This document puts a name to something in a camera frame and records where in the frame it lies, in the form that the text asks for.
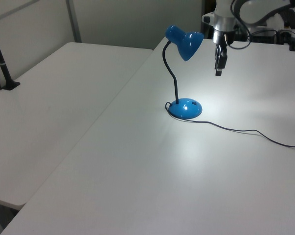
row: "robotic arm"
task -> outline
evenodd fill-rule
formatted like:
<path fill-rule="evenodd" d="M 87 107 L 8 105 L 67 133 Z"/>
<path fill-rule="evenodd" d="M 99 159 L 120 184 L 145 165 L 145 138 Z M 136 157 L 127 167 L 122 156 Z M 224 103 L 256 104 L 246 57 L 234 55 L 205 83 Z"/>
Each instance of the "robotic arm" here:
<path fill-rule="evenodd" d="M 222 69 L 226 67 L 227 46 L 234 41 L 238 23 L 248 26 L 258 25 L 278 12 L 295 7 L 295 0 L 216 0 L 216 2 L 215 11 L 202 16 L 202 21 L 214 28 L 216 76 L 221 76 Z"/>

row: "desk lamp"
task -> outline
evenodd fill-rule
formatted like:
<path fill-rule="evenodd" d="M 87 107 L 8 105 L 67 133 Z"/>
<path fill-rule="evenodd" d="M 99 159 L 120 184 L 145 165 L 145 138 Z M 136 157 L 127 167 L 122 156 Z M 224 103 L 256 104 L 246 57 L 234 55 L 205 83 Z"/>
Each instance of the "desk lamp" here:
<path fill-rule="evenodd" d="M 175 75 L 169 68 L 165 52 L 170 43 L 174 43 L 178 47 L 180 56 L 184 61 L 188 61 L 197 49 L 200 47 L 204 35 L 198 32 L 185 33 L 175 25 L 172 25 L 166 30 L 166 38 L 169 40 L 162 51 L 163 62 L 165 63 L 168 71 L 174 80 L 176 100 L 173 101 L 169 106 L 169 112 L 172 116 L 180 119 L 191 119 L 195 118 L 202 113 L 202 106 L 199 102 L 190 98 L 178 98 L 178 85 Z"/>

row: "table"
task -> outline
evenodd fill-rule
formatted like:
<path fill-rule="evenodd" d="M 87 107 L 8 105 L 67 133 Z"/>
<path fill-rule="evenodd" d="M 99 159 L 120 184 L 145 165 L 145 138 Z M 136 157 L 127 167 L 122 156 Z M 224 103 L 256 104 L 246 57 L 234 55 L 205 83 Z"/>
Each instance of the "table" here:
<path fill-rule="evenodd" d="M 32 197 L 151 52 L 68 43 L 0 91 L 0 204 Z"/>
<path fill-rule="evenodd" d="M 169 117 L 165 43 L 2 235 L 295 235 L 295 149 Z M 295 145 L 295 52 L 288 46 L 229 49 L 221 77 L 211 40 L 188 62 L 170 45 L 167 61 L 180 97 L 201 102 L 197 120 L 256 128 Z"/>

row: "wall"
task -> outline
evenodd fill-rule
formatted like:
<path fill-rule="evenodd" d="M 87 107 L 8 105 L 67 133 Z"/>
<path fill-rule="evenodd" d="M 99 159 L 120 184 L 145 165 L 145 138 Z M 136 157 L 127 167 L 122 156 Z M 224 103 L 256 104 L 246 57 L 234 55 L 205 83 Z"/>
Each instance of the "wall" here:
<path fill-rule="evenodd" d="M 171 24 L 185 31 L 199 31 L 203 9 L 202 0 L 73 3 L 83 43 L 150 49 L 156 47 Z M 13 79 L 72 41 L 66 0 L 39 0 L 0 20 L 0 48 Z"/>
<path fill-rule="evenodd" d="M 73 41 L 65 0 L 40 0 L 0 20 L 0 48 L 13 79 Z"/>
<path fill-rule="evenodd" d="M 154 49 L 166 28 L 200 31 L 202 0 L 74 0 L 82 42 Z"/>

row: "lamp shade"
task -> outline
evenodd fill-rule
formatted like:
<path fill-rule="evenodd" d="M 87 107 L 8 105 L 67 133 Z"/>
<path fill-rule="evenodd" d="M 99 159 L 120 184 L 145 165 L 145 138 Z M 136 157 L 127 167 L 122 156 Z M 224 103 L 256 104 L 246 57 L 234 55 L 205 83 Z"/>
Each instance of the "lamp shade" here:
<path fill-rule="evenodd" d="M 200 47 L 204 35 L 198 32 L 185 33 L 175 25 L 172 25 L 166 30 L 166 38 L 177 45 L 180 56 L 184 61 L 187 61 Z"/>

